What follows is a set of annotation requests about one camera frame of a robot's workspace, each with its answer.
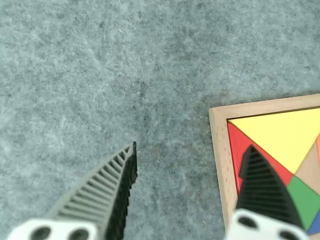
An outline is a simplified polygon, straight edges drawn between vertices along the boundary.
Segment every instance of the gray carpet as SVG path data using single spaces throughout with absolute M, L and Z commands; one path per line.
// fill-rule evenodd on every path
M 318 0 L 1 0 L 0 239 L 137 141 L 126 240 L 220 240 L 210 107 L 320 92 Z

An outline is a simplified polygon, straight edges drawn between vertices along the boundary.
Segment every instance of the wooden puzzle frame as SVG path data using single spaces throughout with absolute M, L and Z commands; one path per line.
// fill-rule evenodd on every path
M 237 203 L 234 165 L 227 122 L 230 119 L 320 108 L 320 94 L 218 106 L 209 109 L 214 159 L 225 228 Z

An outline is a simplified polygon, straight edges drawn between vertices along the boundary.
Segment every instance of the puzzle piece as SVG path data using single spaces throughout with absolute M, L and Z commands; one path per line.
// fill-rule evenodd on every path
M 293 174 L 289 172 L 284 166 L 282 166 L 279 162 L 277 162 L 272 156 L 270 156 L 266 151 L 264 151 L 261 147 L 259 147 L 255 142 L 253 142 L 249 137 L 247 137 L 242 131 L 240 131 L 236 126 L 229 123 L 228 132 L 229 132 L 229 140 L 231 146 L 232 160 L 233 160 L 233 168 L 235 174 L 235 183 L 237 193 L 239 194 L 242 179 L 239 177 L 241 163 L 243 161 L 243 156 L 246 150 L 250 145 L 253 145 L 262 156 L 270 163 L 272 168 L 277 172 L 280 179 L 283 181 L 284 185 L 287 186 Z
M 320 133 L 320 108 L 229 120 L 295 174 Z

